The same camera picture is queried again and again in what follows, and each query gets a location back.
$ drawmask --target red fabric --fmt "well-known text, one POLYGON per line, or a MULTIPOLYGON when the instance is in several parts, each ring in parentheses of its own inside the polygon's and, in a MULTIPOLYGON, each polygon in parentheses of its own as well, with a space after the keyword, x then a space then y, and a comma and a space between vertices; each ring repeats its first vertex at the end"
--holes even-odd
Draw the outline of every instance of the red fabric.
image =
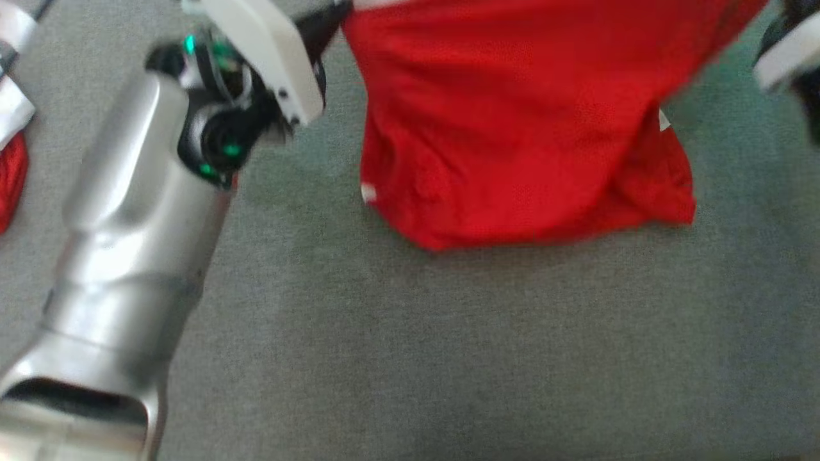
POLYGON ((15 136, 0 153, 0 234, 11 224, 23 192, 29 156, 23 134, 15 136))
POLYGON ((439 250, 690 224, 660 103, 766 0, 410 0, 345 33, 369 95, 362 183, 439 250))

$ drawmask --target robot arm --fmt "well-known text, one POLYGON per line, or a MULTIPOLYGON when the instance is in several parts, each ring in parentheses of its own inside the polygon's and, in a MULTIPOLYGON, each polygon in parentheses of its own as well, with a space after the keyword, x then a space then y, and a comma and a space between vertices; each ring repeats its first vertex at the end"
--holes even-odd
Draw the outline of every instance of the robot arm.
POLYGON ((754 73, 764 91, 795 91, 812 141, 820 145, 820 1, 783 0, 782 14, 763 37, 754 73))
POLYGON ((154 459, 235 177, 264 132, 323 111, 349 2, 296 21, 269 0, 202 7, 216 28, 157 46, 85 159, 39 329, 0 374, 2 459, 154 459))

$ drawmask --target white robot part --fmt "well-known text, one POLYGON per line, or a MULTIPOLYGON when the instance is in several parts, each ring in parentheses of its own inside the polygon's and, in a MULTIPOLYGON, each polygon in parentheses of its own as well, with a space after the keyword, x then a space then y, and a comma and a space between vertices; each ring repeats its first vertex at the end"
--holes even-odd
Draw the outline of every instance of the white robot part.
POLYGON ((271 0, 202 0, 216 26, 260 75, 285 117, 301 125, 325 110, 296 25, 271 0))
POLYGON ((0 41, 22 54, 31 41, 37 21, 14 3, 0 0, 0 41))
POLYGON ((798 74, 820 66, 820 12, 795 27, 754 67, 761 89, 770 91, 798 74))

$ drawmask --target white label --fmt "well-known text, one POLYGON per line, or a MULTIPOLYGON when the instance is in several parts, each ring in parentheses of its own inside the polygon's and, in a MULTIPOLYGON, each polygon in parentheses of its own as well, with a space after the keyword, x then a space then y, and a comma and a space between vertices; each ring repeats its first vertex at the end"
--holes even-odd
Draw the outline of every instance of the white label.
POLYGON ((672 123, 669 121, 669 119, 666 117, 666 114, 663 113, 663 111, 661 111, 661 114, 660 114, 660 121, 661 121, 661 131, 666 131, 666 130, 669 129, 670 126, 672 126, 672 123))
POLYGON ((362 183, 362 200, 364 200, 364 203, 373 203, 378 198, 379 194, 373 185, 362 183))

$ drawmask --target red shirt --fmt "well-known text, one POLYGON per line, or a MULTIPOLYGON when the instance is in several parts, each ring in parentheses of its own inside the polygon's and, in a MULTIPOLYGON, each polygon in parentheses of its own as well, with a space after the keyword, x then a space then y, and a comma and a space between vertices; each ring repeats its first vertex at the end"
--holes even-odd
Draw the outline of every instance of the red shirt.
POLYGON ((661 102, 766 0, 410 0, 345 33, 369 96, 362 184, 422 247, 686 225, 661 102))

